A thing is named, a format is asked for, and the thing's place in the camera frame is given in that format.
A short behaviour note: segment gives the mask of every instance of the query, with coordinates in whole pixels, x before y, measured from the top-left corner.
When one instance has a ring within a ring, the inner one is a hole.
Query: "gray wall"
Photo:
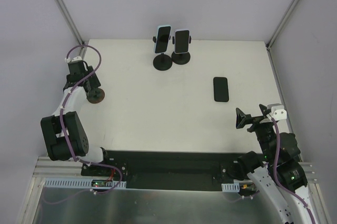
[[[75,41],[53,0],[0,0],[0,223],[15,223],[37,157],[39,122],[62,98]]]
[[[64,0],[85,40],[144,38],[161,24],[195,40],[267,41],[291,0]]]
[[[337,223],[337,0],[302,0],[272,56],[304,160]]]

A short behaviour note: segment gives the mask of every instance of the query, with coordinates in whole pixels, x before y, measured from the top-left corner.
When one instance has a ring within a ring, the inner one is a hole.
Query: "black smartphone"
[[[165,53],[167,50],[167,45],[169,44],[171,33],[170,25],[160,25],[158,26],[156,43],[154,45],[154,53],[161,54]]]
[[[225,77],[215,77],[213,79],[214,100],[216,102],[228,102],[230,95],[228,92],[228,80]]]
[[[174,52],[184,54],[189,51],[190,31],[187,29],[178,29],[174,33]]]

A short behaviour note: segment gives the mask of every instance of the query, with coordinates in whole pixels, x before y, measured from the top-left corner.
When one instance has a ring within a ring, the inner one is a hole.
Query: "phone holder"
[[[175,38],[172,37],[172,43],[174,45],[175,43]],[[171,58],[172,58],[172,61],[175,63],[175,64],[178,64],[178,65],[184,65],[186,63],[188,63],[191,59],[191,55],[189,52],[187,53],[183,53],[183,54],[176,54],[176,53],[172,53],[171,55]]]
[[[152,40],[154,43],[157,42],[155,36],[153,37]],[[172,59],[167,54],[161,53],[153,59],[153,66],[156,70],[159,71],[169,70],[172,67]]]

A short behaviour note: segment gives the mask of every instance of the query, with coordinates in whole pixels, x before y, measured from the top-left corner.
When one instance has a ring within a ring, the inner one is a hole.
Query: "table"
[[[107,150],[261,153],[255,133],[235,128],[235,108],[261,115],[259,104],[281,103],[263,42],[192,41],[191,61],[158,71],[152,40],[90,40],[102,55],[105,91],[86,102],[80,119],[89,142]],[[166,54],[171,55],[170,44]],[[98,56],[87,49],[94,67]],[[213,78],[226,77],[230,100],[215,102]],[[285,121],[281,132],[288,132]]]

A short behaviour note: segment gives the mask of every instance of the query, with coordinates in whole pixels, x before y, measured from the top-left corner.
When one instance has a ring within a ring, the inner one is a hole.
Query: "tabletop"
[[[281,103],[263,42],[192,41],[191,60],[167,71],[153,67],[152,40],[90,40],[102,55],[105,92],[79,113],[90,144],[107,150],[261,153],[255,133],[235,128],[235,108],[261,115]],[[166,52],[171,55],[173,45]],[[87,49],[94,67],[98,56]],[[215,102],[213,78],[226,77],[229,102]],[[285,121],[281,132],[288,132]]]

